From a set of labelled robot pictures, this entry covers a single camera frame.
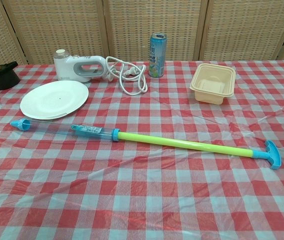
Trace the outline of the blue green water pump toy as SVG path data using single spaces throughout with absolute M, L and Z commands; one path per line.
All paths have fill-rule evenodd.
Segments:
M 279 150 L 275 143 L 271 140 L 265 141 L 265 151 L 259 151 L 239 147 L 128 133 L 123 132 L 118 128 L 104 128 L 80 124 L 62 124 L 56 122 L 30 120 L 26 118 L 13 120 L 10 125 L 24 132 L 31 131 L 62 134 L 94 140 L 108 140 L 112 142 L 118 142 L 119 140 L 133 141 L 189 150 L 247 157 L 253 159 L 264 159 L 270 163 L 271 169 L 273 170 L 277 170 L 282 166 L 282 159 Z

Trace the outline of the red white checkered tablecloth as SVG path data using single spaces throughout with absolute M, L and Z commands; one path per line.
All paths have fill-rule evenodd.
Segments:
M 20 65 L 0 91 L 0 240 L 284 240 L 284 60 L 228 61 L 235 93 L 221 105 L 194 99 L 199 64 L 167 62 L 147 93 L 93 81 L 65 124 L 264 150 L 263 159 L 130 141 L 21 132 L 20 101 L 55 80 L 52 65 Z

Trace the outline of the blue drink can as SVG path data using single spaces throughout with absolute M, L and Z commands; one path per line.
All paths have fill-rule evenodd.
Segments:
M 153 78 L 160 78 L 164 74 L 166 58 L 167 35 L 162 32 L 155 32 L 150 37 L 149 49 L 149 75 Z

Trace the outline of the beige plastic food container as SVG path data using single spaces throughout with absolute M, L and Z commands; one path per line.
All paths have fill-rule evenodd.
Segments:
M 236 71 L 228 66 L 202 63 L 190 83 L 195 100 L 215 105 L 234 95 Z

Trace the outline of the white round plate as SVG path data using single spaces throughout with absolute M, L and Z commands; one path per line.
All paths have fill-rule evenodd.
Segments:
M 53 120 L 79 109 L 88 96 L 86 85 L 73 80 L 58 80 L 28 92 L 20 102 L 20 110 L 32 119 Z

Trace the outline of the white handheld garment steamer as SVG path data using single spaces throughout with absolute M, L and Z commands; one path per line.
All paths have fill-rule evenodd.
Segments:
M 65 49 L 58 49 L 53 60 L 59 81 L 88 83 L 93 78 L 104 77 L 107 72 L 106 59 L 102 56 L 71 55 Z

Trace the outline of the woven bamboo folding screen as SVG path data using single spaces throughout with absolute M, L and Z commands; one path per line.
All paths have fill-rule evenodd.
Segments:
M 284 0 L 0 0 L 0 64 L 147 61 L 156 32 L 169 61 L 284 60 Z

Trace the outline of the black teapot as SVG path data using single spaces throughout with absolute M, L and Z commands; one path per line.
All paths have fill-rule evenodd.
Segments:
M 16 61 L 0 64 L 0 90 L 9 89 L 20 82 L 20 78 L 13 70 L 17 66 Z

